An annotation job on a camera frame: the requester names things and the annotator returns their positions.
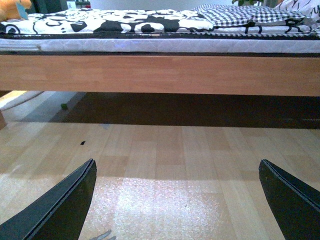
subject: stuffed toy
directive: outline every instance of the stuffed toy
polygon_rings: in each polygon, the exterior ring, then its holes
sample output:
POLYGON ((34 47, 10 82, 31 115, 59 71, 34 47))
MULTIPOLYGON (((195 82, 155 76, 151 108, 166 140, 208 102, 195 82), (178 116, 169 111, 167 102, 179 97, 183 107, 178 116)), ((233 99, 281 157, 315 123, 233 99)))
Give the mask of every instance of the stuffed toy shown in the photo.
POLYGON ((30 9, 32 5, 30 0, 0 0, 0 22, 21 19, 16 3, 21 4, 25 9, 30 9))

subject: white wall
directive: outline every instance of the white wall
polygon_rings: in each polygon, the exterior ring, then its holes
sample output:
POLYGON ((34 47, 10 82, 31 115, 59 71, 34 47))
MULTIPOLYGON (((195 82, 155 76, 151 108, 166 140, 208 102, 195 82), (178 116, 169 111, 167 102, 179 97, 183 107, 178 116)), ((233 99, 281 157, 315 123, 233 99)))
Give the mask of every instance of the white wall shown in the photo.
POLYGON ((91 8, 101 10, 191 10, 201 4, 230 5, 232 0, 90 0, 91 8))

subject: small green object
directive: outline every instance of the small green object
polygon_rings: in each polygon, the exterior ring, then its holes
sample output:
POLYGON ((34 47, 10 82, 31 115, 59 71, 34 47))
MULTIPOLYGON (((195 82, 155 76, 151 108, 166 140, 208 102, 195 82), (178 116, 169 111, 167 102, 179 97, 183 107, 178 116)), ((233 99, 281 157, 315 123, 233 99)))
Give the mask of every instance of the small green object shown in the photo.
POLYGON ((68 110, 68 106, 66 103, 61 103, 62 110, 68 110))

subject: wooden bed frame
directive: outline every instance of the wooden bed frame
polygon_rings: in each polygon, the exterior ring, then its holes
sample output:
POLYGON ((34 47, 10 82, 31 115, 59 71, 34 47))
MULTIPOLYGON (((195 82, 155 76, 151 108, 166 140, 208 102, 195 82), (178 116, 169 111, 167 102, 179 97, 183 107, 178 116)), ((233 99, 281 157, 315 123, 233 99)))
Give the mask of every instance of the wooden bed frame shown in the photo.
POLYGON ((0 90, 320 96, 319 56, 5 54, 0 62, 0 90))

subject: checkered pillow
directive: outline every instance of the checkered pillow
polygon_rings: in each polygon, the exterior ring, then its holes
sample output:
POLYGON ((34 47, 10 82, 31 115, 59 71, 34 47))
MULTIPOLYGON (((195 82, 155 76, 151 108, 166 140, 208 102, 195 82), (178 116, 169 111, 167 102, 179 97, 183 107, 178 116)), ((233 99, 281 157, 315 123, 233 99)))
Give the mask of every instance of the checkered pillow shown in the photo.
POLYGON ((235 27, 247 24, 255 26, 292 26, 306 17, 300 12, 284 11, 267 6, 235 6, 204 4, 193 11, 202 14, 215 27, 235 27))

